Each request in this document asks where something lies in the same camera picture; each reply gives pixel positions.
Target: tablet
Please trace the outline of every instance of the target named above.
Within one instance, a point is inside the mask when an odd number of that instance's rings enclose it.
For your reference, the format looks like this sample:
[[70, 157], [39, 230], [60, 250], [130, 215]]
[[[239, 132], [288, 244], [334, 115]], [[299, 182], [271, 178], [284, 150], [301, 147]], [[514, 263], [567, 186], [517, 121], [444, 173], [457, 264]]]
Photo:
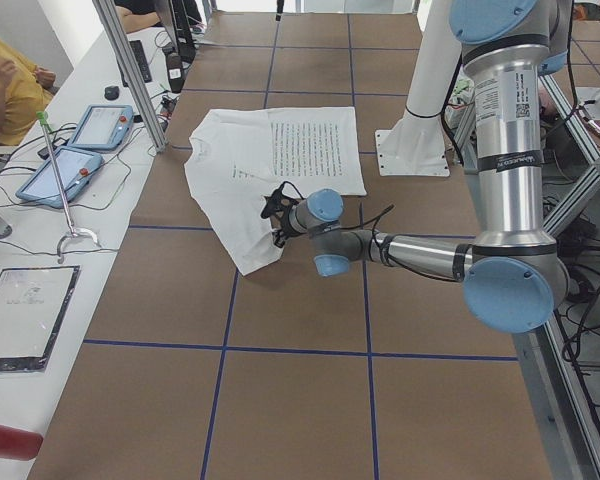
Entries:
[[130, 105], [90, 105], [67, 145], [103, 152], [115, 150], [132, 124]]
[[[102, 155], [73, 147], [60, 147], [55, 151], [60, 178], [67, 194], [73, 200], [102, 165]], [[16, 192], [22, 200], [62, 208], [51, 159], [47, 159], [38, 170]]]

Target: metal pole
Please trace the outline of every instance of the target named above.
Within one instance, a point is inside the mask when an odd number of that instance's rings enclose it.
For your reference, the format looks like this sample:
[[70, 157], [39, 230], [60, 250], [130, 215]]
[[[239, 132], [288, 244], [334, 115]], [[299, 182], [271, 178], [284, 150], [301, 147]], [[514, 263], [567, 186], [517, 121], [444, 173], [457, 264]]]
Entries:
[[162, 127], [158, 123], [158, 118], [151, 104], [151, 98], [149, 98], [142, 75], [140, 74], [140, 68], [135, 61], [129, 41], [127, 40], [127, 34], [124, 33], [113, 1], [93, 0], [93, 6], [100, 16], [100, 21], [105, 32], [107, 32], [111, 47], [116, 54], [120, 69], [127, 79], [131, 95], [136, 102], [136, 107], [140, 115], [142, 115], [142, 120], [147, 127], [147, 132], [149, 132], [153, 145], [156, 147], [157, 152], [162, 152], [167, 145], [167, 139], [164, 136]]
[[202, 9], [204, 10], [204, 17], [207, 20], [207, 25], [209, 25], [212, 13], [211, 6], [209, 5], [209, 0], [202, 0]]

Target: white desk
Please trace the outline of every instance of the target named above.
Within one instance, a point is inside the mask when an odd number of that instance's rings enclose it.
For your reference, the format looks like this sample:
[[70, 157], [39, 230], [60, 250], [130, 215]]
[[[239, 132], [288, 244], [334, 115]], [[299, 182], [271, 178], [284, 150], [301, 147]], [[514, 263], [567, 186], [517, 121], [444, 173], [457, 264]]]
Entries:
[[[161, 84], [168, 86], [164, 57], [154, 43], [156, 35], [161, 31], [162, 29], [152, 28], [129, 36], [130, 39], [142, 40], [147, 59], [150, 61], [154, 79], [153, 82], [146, 85], [150, 96], [163, 91]], [[161, 34], [158, 37], [158, 41], [160, 40], [164, 42], [166, 35]], [[134, 105], [129, 89], [122, 88], [113, 51], [103, 33], [49, 105], [47, 112], [52, 127], [58, 128], [64, 123], [78, 122], [90, 104], [108, 103], [103, 97], [104, 88], [114, 84], [120, 86], [120, 98], [111, 103]], [[160, 96], [156, 97], [154, 105], [159, 103], [159, 99]], [[24, 141], [33, 139], [40, 134], [40, 128], [36, 124]], [[44, 146], [44, 140], [37, 141], [23, 149], [9, 162], [9, 166], [37, 167], [41, 160], [35, 152], [42, 146]], [[72, 208], [76, 226], [89, 228], [98, 233], [104, 248], [117, 249], [120, 246], [129, 216], [151, 168], [154, 153], [149, 136], [145, 130], [141, 131], [133, 143], [121, 154], [122, 160], [130, 166], [131, 174], [111, 206], [104, 211]], [[112, 155], [105, 155], [105, 161], [111, 157]], [[106, 205], [127, 171], [127, 167], [113, 160], [111, 164], [106, 165], [94, 176], [90, 185], [75, 202], [94, 207]], [[28, 173], [23, 172], [25, 175], [20, 174], [18, 170], [10, 170], [0, 176], [0, 185], [9, 192], [13, 199], [15, 199], [16, 189], [27, 178]], [[10, 203], [9, 200], [0, 191], [0, 205], [8, 203]], [[62, 210], [47, 207], [13, 206], [0, 208], [0, 215], [13, 227], [13, 233], [5, 240], [32, 251], [55, 252], [58, 240], [67, 231]], [[93, 248], [96, 247], [86, 239], [65, 243], [65, 250], [90, 250]], [[115, 256], [114, 252], [107, 252], [69, 254], [65, 257], [64, 265], [80, 265], [80, 277], [49, 364], [43, 373], [0, 374], [1, 424], [40, 432], [44, 435]], [[0, 271], [8, 267], [57, 266], [56, 260], [50, 256], [29, 255], [11, 246], [0, 244]], [[33, 461], [0, 459], [0, 480], [24, 479], [32, 464]]]

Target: monitor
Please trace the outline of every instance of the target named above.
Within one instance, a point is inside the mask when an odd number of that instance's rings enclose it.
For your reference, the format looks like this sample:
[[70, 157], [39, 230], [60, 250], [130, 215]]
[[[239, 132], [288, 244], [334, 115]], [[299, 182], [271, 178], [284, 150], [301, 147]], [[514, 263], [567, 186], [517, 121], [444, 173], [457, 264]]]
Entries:
[[153, 0], [160, 23], [167, 31], [171, 43], [183, 62], [191, 63], [196, 47], [191, 35], [187, 9], [183, 0]]

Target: brown table surface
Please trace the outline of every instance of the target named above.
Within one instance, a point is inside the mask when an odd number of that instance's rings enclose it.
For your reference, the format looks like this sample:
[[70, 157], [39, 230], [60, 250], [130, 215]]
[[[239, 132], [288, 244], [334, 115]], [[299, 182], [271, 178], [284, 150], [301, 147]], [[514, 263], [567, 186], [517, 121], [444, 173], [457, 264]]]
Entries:
[[[368, 195], [344, 222], [393, 203], [383, 231], [475, 235], [461, 168], [378, 174], [415, 17], [216, 13], [206, 38], [29, 478], [551, 478], [511, 339], [460, 285], [362, 263], [320, 278], [306, 239], [242, 277], [189, 194], [210, 108], [353, 105]], [[600, 85], [600, 23], [574, 38], [577, 78]]]

